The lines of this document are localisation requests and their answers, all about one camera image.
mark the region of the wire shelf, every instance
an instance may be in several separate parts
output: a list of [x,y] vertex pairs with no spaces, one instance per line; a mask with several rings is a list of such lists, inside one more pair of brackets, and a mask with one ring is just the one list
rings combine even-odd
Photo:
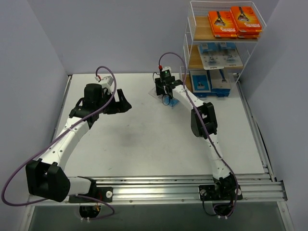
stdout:
[[239,53],[239,56],[242,60],[243,65],[245,65],[246,62],[249,59],[249,56],[250,56],[250,53],[249,53],[249,50],[248,50],[246,44],[245,43],[237,43],[236,49],[237,49],[237,52]]
[[192,40],[193,40],[194,34],[196,32],[196,20],[194,18],[194,14],[193,14],[192,2],[190,4],[189,10],[188,10],[188,25],[189,25],[191,37],[192,37]]
[[180,78],[180,80],[184,80],[184,67],[183,66],[180,66],[180,73],[179,73],[179,78]]
[[186,66],[188,66],[190,55],[189,55],[189,49],[188,49],[188,43],[187,43],[187,36],[186,36],[186,34],[184,36],[183,52],[184,52],[185,64],[186,64]]

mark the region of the wooden shelf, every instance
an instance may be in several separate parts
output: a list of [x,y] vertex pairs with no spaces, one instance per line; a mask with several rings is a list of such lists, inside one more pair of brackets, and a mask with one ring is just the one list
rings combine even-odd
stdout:
[[257,42],[256,38],[217,38],[214,37],[211,30],[211,25],[207,16],[196,16],[196,32],[194,34],[195,41],[230,41],[230,42]]
[[[189,65],[188,65],[188,69],[201,69],[204,70],[203,68],[203,64],[200,58],[200,54],[199,54],[199,50],[198,50],[198,45],[193,45],[192,46],[192,53],[191,53],[191,57],[189,60]],[[243,67],[226,67],[227,69],[242,69]]]

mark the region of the blue package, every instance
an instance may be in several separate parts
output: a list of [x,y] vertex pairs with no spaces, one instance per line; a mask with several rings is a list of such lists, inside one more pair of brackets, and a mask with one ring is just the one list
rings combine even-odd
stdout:
[[174,107],[175,105],[178,104],[178,102],[179,101],[174,99],[174,98],[172,100],[170,100],[168,95],[164,96],[164,98],[163,98],[163,104],[168,105],[169,107]]
[[233,50],[236,49],[234,42],[220,42],[218,44],[220,50]]
[[214,42],[202,43],[199,46],[200,46],[200,51],[202,53],[209,52],[209,51],[218,51],[218,47],[216,46]]
[[194,92],[209,92],[210,83],[206,71],[190,71],[192,89]]

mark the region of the screw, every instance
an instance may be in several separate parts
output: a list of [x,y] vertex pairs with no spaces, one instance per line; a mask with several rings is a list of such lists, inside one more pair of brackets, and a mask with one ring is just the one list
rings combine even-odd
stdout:
[[238,190],[238,192],[237,192],[237,195],[239,196],[239,195],[241,195],[242,194],[242,190]]
[[204,196],[206,196],[206,190],[205,189],[200,190],[200,195],[203,195],[203,194],[204,194]]
[[112,195],[113,195],[112,191],[107,191],[107,192],[106,192],[106,197],[107,197],[107,198],[111,198]]

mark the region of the metal frame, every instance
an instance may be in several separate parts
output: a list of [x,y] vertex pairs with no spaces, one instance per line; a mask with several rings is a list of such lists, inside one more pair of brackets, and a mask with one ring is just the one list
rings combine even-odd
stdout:
[[67,98],[68,90],[69,90],[69,87],[71,86],[72,77],[73,77],[73,75],[68,75],[68,81],[66,83],[66,87],[65,87],[65,90],[64,90],[64,95],[63,95],[63,99],[62,99],[60,113],[59,113],[59,116],[58,116],[56,127],[54,128],[54,132],[53,132],[51,141],[53,141],[56,138],[57,131],[59,129],[59,123],[60,123],[60,119],[61,119],[62,112],[63,112],[63,109],[64,109],[64,104],[65,104],[65,101],[66,101],[66,98]]
[[[71,77],[68,80],[68,87],[65,90],[65,95],[67,95],[69,90],[70,81]],[[244,198],[238,202],[277,202],[286,230],[293,231],[292,220],[285,202],[287,200],[287,195],[283,182],[275,181],[257,124],[251,114],[239,82],[237,83],[237,87],[265,172],[264,174],[237,175]],[[199,185],[213,184],[212,176],[210,175],[92,178],[97,180],[98,187],[113,187],[114,195],[113,202],[111,203],[112,205],[198,204],[201,203],[199,198]],[[34,196],[29,197],[30,201],[36,199],[37,198]],[[35,206],[59,205],[76,206],[76,204],[68,203],[68,198],[62,203],[44,201],[35,204]],[[20,226],[21,231],[28,230],[35,206],[26,207],[26,212]]]

